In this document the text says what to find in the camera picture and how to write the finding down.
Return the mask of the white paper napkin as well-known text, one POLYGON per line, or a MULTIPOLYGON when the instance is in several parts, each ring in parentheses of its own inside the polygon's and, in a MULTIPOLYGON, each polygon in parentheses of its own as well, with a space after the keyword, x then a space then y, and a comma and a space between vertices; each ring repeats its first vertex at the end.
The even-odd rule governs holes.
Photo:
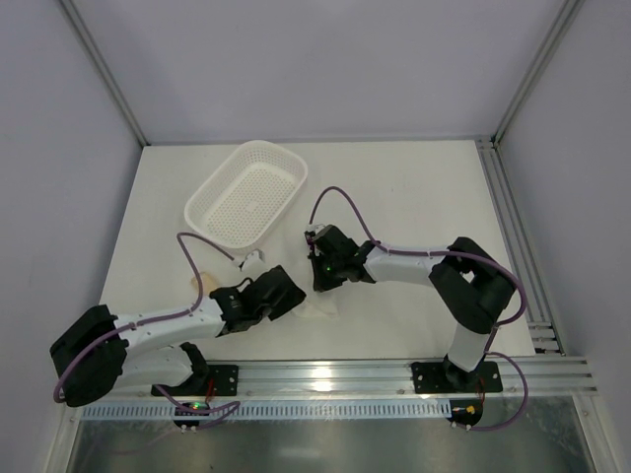
POLYGON ((339 317, 336 298, 330 293, 307 292, 304 301, 294 307, 291 313, 304 319, 336 319, 339 317))

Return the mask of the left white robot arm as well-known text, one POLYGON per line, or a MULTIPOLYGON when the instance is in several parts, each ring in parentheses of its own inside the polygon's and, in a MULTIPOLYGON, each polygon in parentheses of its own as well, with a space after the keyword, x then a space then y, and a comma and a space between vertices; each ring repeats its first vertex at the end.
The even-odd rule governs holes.
POLYGON ((220 287, 190 308, 115 315, 95 305, 50 347, 58 374, 53 399, 83 407, 111 392, 150 387, 194 395, 209 374, 195 341, 245 332, 300 305, 305 292, 282 266, 233 287, 220 287))

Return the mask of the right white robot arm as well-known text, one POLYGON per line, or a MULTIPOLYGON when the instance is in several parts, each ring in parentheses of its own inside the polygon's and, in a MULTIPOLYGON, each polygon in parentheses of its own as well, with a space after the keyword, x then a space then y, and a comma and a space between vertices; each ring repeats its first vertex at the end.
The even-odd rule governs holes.
POLYGON ((500 316, 522 289, 514 275, 468 237, 436 250, 391 248, 369 239, 357 244, 334 225, 305 231, 314 290, 324 293, 346 282, 407 283, 438 293, 456 321, 452 345, 432 390, 470 392, 489 383, 481 373, 500 316))

